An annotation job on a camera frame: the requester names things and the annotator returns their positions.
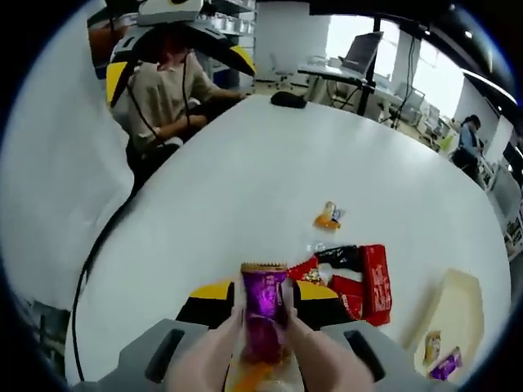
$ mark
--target red snack box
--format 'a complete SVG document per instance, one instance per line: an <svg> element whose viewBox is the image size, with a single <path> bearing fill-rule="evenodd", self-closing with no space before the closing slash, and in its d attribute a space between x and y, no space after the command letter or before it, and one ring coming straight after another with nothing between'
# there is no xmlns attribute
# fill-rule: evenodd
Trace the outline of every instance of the red snack box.
<svg viewBox="0 0 523 392"><path fill-rule="evenodd" d="M304 280L321 285L320 272L318 271L318 258L313 256L304 263L289 268L288 276L292 280Z"/></svg>
<svg viewBox="0 0 523 392"><path fill-rule="evenodd" d="M362 247L364 254L364 319L375 327L387 324L392 308L391 281L383 245Z"/></svg>
<svg viewBox="0 0 523 392"><path fill-rule="evenodd" d="M363 283L333 275L331 288L342 300L346 312L353 320L361 320L363 316Z"/></svg>

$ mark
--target snack package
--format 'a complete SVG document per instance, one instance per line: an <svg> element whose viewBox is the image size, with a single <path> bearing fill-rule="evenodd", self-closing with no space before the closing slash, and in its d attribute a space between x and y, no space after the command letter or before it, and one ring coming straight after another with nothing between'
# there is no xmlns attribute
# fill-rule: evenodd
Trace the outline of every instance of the snack package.
<svg viewBox="0 0 523 392"><path fill-rule="evenodd" d="M340 220L345 215L345 211L336 208L333 202L326 202L324 210L315 219L314 226L328 231L334 231L342 227Z"/></svg>
<svg viewBox="0 0 523 392"><path fill-rule="evenodd" d="M459 347L456 347L448 357L443 359L430 371L428 376L435 380L445 381L449 378L452 372L461 366L463 366L461 351L459 350Z"/></svg>
<svg viewBox="0 0 523 392"><path fill-rule="evenodd" d="M363 316L363 284L334 275L330 287L340 297L349 317L361 320Z"/></svg>
<svg viewBox="0 0 523 392"><path fill-rule="evenodd" d="M432 331L425 336L425 357L423 364L429 366L440 356L441 331Z"/></svg>
<svg viewBox="0 0 523 392"><path fill-rule="evenodd" d="M391 282L383 245L361 247L364 258L364 319L378 327L389 323L392 308Z"/></svg>
<svg viewBox="0 0 523 392"><path fill-rule="evenodd" d="M313 284L323 285L318 270L318 259L315 256L304 263L289 268L288 276L292 280L304 280Z"/></svg>
<svg viewBox="0 0 523 392"><path fill-rule="evenodd" d="M278 363L284 356L288 321L282 293L287 266L242 264L241 273L247 301L243 359L249 363Z"/></svg>
<svg viewBox="0 0 523 392"><path fill-rule="evenodd" d="M355 272L363 272L363 255L356 245L346 245L316 252L320 264L328 263L333 268L347 268Z"/></svg>

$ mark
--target purple candy wrapper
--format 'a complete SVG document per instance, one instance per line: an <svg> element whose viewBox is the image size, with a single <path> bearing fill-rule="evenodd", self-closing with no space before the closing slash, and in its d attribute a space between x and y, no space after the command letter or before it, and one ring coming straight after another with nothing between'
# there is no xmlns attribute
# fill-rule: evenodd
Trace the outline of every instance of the purple candy wrapper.
<svg viewBox="0 0 523 392"><path fill-rule="evenodd" d="M431 370L429 377L445 381L454 370L461 366L463 366L461 351L459 350L459 347L456 347L448 357L443 359Z"/></svg>
<svg viewBox="0 0 523 392"><path fill-rule="evenodd" d="M251 363L278 363L284 354L288 321L282 295L287 266L243 264L241 271L247 297L243 357Z"/></svg>

